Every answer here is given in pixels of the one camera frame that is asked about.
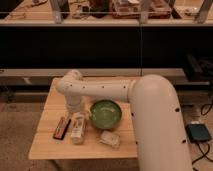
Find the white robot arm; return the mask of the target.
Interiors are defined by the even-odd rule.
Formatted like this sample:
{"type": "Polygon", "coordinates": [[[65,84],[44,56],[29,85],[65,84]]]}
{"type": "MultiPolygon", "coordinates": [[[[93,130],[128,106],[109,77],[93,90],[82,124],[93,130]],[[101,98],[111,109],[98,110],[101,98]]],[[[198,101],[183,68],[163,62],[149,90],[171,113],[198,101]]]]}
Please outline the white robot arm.
{"type": "Polygon", "coordinates": [[[71,112],[83,96],[128,102],[140,171],[193,171],[179,99],[165,77],[90,81],[71,70],[58,81],[57,91],[71,112]]]}

